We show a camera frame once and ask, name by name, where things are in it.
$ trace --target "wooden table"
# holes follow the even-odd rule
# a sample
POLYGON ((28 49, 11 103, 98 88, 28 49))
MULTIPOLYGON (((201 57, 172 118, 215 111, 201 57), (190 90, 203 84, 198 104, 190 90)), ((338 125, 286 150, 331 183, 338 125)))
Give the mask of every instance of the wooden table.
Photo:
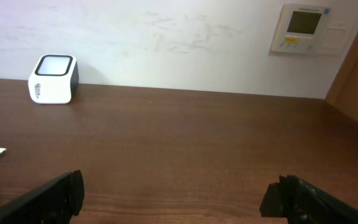
POLYGON ((358 125, 322 100, 79 85, 38 105, 0 80, 0 206, 80 169, 72 223, 286 223, 260 218, 278 175, 358 209, 358 125))

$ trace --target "yellow label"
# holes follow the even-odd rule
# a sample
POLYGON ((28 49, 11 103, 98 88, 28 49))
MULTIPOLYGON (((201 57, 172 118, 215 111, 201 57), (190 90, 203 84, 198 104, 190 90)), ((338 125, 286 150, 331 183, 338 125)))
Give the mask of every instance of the yellow label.
POLYGON ((296 43, 298 42, 298 39, 286 37, 286 38, 285 38, 285 42, 296 44, 296 43))

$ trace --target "wooden door frame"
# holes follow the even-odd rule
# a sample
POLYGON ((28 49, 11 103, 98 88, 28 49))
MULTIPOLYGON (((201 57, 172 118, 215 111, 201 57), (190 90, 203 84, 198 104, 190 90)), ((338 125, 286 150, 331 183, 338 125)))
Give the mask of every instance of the wooden door frame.
POLYGON ((353 40, 353 43, 344 59, 336 77, 331 85, 327 96, 326 101, 333 105, 338 97, 339 93, 341 92, 342 87, 345 85, 347 78, 351 74, 354 66, 356 65, 358 60, 358 33, 353 40))

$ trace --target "white wall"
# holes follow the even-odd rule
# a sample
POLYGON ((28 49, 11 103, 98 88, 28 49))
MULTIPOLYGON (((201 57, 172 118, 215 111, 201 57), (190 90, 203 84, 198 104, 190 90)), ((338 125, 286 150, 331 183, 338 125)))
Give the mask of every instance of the white wall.
POLYGON ((358 30, 358 0, 0 0, 0 78, 72 54, 80 81, 324 98, 358 30), (344 53, 272 55, 283 3, 353 22, 344 53))

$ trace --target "white cube device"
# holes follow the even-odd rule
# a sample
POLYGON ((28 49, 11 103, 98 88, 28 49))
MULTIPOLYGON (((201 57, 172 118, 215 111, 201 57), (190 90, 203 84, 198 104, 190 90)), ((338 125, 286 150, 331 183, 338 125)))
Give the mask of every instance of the white cube device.
POLYGON ((31 99, 36 103, 70 102, 79 82, 77 59, 72 55, 44 55, 29 78, 31 99))

